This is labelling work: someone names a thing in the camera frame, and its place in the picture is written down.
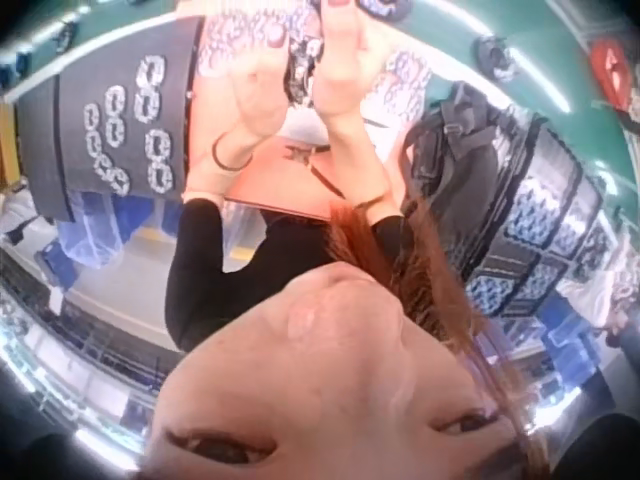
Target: reddish brown hair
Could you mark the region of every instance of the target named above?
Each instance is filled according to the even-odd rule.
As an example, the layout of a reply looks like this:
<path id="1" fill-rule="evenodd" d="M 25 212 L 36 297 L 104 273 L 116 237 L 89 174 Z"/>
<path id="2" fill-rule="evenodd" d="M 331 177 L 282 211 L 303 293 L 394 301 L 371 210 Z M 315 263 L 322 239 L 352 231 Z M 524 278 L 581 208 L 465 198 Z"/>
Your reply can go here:
<path id="1" fill-rule="evenodd" d="M 548 477 L 542 441 L 525 433 L 530 419 L 522 402 L 517 400 L 525 398 L 518 375 L 504 356 L 498 366 L 492 367 L 480 352 L 474 337 L 483 332 L 491 340 L 487 319 L 473 309 L 462 283 L 449 268 L 429 209 L 419 204 L 413 210 L 405 220 L 413 231 L 412 245 L 391 264 L 377 243 L 363 209 L 334 209 L 329 229 L 332 257 L 369 273 L 398 297 L 407 317 L 454 353 L 467 355 L 480 372 L 488 392 L 520 434 L 527 457 L 526 476 Z"/>

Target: black bag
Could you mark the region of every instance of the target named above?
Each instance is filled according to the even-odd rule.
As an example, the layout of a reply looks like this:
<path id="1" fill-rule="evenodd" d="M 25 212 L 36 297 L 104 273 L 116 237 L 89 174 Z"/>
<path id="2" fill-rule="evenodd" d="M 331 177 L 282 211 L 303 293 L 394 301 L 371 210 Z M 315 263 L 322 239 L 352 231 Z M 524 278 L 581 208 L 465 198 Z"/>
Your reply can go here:
<path id="1" fill-rule="evenodd" d="M 412 213 L 414 200 L 427 200 L 445 250 L 478 230 L 494 199 L 498 126 L 507 136 L 517 129 L 515 120 L 485 95 L 457 83 L 451 97 L 426 112 L 407 134 L 404 150 L 413 146 L 414 151 L 413 163 L 406 155 L 401 161 L 405 214 Z"/>

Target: woman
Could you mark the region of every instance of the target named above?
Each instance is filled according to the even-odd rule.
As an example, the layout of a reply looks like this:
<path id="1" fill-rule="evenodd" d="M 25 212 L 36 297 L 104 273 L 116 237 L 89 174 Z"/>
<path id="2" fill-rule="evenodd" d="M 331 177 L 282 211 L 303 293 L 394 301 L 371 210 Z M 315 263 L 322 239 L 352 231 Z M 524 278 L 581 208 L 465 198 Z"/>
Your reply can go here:
<path id="1" fill-rule="evenodd" d="M 323 1 L 313 91 L 353 211 L 277 220 L 224 274 L 224 193 L 288 107 L 286 32 L 233 68 L 240 121 L 187 181 L 166 319 L 189 353 L 158 397 L 145 477 L 451 478 L 517 440 L 542 464 L 433 227 L 414 236 L 391 198 L 359 111 L 388 52 L 354 3 Z"/>

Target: black top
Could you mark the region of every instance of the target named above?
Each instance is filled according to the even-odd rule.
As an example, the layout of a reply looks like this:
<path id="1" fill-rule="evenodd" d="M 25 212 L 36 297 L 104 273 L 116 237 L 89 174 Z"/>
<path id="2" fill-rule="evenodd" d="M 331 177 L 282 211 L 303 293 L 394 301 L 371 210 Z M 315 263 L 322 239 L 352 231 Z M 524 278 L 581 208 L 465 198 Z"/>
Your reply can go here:
<path id="1" fill-rule="evenodd" d="M 298 275 L 331 263 L 326 224 L 280 216 L 249 264 L 238 272 L 222 271 L 222 220 L 207 200 L 186 204 L 169 272 L 165 318 L 176 345 L 191 351 L 251 307 L 278 293 Z M 391 261 L 413 236 L 404 217 L 385 218 L 373 226 Z"/>

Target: hand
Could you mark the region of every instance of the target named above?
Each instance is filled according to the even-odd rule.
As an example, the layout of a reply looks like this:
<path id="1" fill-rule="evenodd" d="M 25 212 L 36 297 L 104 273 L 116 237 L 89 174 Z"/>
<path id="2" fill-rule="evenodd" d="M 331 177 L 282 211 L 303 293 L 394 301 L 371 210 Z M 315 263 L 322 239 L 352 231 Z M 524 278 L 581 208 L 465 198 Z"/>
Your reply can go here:
<path id="1" fill-rule="evenodd" d="M 274 24 L 268 29 L 266 46 L 240 54 L 231 66 L 240 122 L 256 142 L 275 135 L 287 116 L 284 76 L 288 62 L 287 32 Z"/>
<path id="2" fill-rule="evenodd" d="M 329 129 L 340 117 L 360 115 L 360 103 L 391 54 L 377 27 L 355 0 L 322 0 L 324 53 L 315 71 L 313 101 Z"/>

